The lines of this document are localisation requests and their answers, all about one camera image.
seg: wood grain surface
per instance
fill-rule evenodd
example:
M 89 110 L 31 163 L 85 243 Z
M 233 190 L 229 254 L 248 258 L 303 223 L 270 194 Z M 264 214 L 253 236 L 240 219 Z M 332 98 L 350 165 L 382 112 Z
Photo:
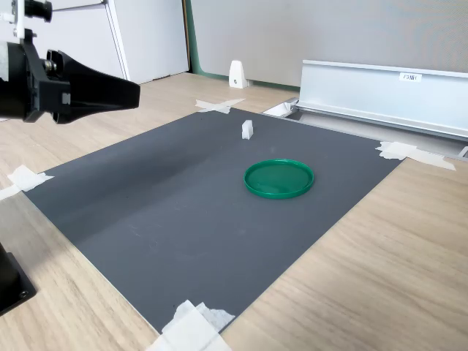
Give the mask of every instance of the wood grain surface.
M 222 334 L 233 350 L 468 350 L 468 163 L 407 159 Z
M 195 99 L 247 98 L 236 107 L 262 112 L 295 95 L 182 74 L 143 85 L 137 110 L 67 126 L 2 122 L 0 188 L 21 164 L 42 172 L 193 113 Z M 453 163 L 456 172 L 405 160 L 223 332 L 226 342 L 468 350 L 468 164 Z M 23 194 L 0 202 L 0 241 L 39 290 L 0 317 L 0 350 L 144 350 L 157 337 Z

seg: dark gray board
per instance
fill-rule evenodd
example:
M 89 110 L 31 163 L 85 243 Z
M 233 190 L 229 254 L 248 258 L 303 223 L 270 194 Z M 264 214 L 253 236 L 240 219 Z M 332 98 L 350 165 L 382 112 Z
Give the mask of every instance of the dark gray board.
M 195 113 L 55 167 L 26 195 L 161 331 L 186 299 L 240 315 L 400 163 L 379 145 L 236 109 Z M 245 170 L 273 158 L 309 165 L 311 190 L 248 192 Z

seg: black base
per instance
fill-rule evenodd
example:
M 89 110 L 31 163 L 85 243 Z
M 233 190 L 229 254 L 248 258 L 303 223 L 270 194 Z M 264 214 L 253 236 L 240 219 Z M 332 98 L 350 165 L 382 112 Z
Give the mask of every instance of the black base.
M 26 302 L 34 295 L 36 295 L 36 289 L 34 289 L 33 284 L 26 276 L 23 269 L 21 269 L 21 266 L 19 265 L 18 261 L 15 259 L 13 254 L 11 252 L 8 252 L 7 256 L 12 266 L 20 274 L 20 278 L 19 282 L 17 282 L 12 288 L 11 293 L 6 298 L 3 297 L 0 300 L 0 316 L 11 311 L 16 306 L 21 305 L 23 302 Z

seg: green lid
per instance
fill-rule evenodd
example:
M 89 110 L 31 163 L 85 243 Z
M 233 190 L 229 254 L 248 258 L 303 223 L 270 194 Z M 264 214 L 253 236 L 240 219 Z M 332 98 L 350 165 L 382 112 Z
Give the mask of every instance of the green lid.
M 309 191 L 314 173 L 292 159 L 269 159 L 246 170 L 244 183 L 254 194 L 268 199 L 288 199 Z

